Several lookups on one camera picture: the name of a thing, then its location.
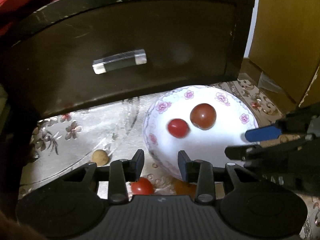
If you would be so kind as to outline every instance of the blue handle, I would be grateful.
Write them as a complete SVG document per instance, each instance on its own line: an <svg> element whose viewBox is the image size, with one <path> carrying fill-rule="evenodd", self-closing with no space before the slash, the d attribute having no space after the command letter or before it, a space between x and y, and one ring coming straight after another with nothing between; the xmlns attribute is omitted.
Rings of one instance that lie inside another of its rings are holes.
<svg viewBox="0 0 320 240"><path fill-rule="evenodd" d="M273 125L248 130L244 136L249 142L259 142L277 139L281 135L281 129L274 127Z"/></svg>

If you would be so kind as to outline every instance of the screw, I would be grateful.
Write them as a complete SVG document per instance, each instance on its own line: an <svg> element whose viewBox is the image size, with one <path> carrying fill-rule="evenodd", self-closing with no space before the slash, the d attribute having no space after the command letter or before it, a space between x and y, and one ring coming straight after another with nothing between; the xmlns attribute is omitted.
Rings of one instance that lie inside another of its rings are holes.
<svg viewBox="0 0 320 240"><path fill-rule="evenodd" d="M126 196L123 194L119 194L119 193L113 194L113 195L111 195L110 200L112 202L120 203L120 202L123 202L126 200Z"/></svg>
<svg viewBox="0 0 320 240"><path fill-rule="evenodd" d="M253 150L253 147L249 147L249 148L247 148L245 151L247 152L247 153L249 153L249 152L251 152Z"/></svg>
<svg viewBox="0 0 320 240"><path fill-rule="evenodd" d="M201 203L209 203L213 200L213 196L210 194L200 194L197 199Z"/></svg>
<svg viewBox="0 0 320 240"><path fill-rule="evenodd" d="M283 186L283 177L282 176L278 177L278 180L279 180L279 185Z"/></svg>

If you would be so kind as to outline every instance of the tomato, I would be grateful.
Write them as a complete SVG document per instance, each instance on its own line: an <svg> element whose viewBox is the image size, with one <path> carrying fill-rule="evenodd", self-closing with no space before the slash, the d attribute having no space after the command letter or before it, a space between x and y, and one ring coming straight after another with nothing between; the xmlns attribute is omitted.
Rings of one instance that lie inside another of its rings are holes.
<svg viewBox="0 0 320 240"><path fill-rule="evenodd" d="M151 195L155 191L151 182L143 177L131 183L131 190L134 195Z"/></svg>
<svg viewBox="0 0 320 240"><path fill-rule="evenodd" d="M216 110L209 104L199 104L192 109L190 121L192 124L202 130L208 130L217 119Z"/></svg>
<svg viewBox="0 0 320 240"><path fill-rule="evenodd" d="M190 131L189 125L182 119L172 119L168 123L167 129L175 138L184 138Z"/></svg>
<svg viewBox="0 0 320 240"><path fill-rule="evenodd" d="M174 189L177 195L189 195L194 198L196 195L197 185L190 184L181 180L178 180L174 185Z"/></svg>

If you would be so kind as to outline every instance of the red cherry tomato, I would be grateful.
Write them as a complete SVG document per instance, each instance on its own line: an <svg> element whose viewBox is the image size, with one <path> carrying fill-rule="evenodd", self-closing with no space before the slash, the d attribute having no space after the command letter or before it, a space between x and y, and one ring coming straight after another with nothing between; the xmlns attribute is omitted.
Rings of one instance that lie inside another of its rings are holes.
<svg viewBox="0 0 320 240"><path fill-rule="evenodd" d="M217 119L216 110L209 104L199 104L192 109L190 121L195 127L202 130L208 130Z"/></svg>
<svg viewBox="0 0 320 240"><path fill-rule="evenodd" d="M168 123L167 128L169 133L175 138L184 138L190 131L189 125L182 119L172 119Z"/></svg>
<svg viewBox="0 0 320 240"><path fill-rule="evenodd" d="M131 183L131 190L134 195L151 195L155 191L151 182L143 177Z"/></svg>

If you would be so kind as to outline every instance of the floral bowl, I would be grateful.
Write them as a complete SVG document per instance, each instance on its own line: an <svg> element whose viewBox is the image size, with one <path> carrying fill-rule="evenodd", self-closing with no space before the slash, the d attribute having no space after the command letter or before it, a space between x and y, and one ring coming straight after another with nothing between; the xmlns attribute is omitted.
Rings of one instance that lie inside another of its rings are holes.
<svg viewBox="0 0 320 240"><path fill-rule="evenodd" d="M217 113L217 120L209 130L196 128L190 121L191 110L201 103L212 105ZM188 123L190 133L185 138L175 138L168 132L167 124L174 118ZM209 86L188 86L169 91L152 104L143 122L143 136L156 163L181 179L177 162L180 150L185 150L192 160L224 167L230 161L224 154L225 148L250 144L244 133L254 128L258 124L252 112L234 95Z"/></svg>

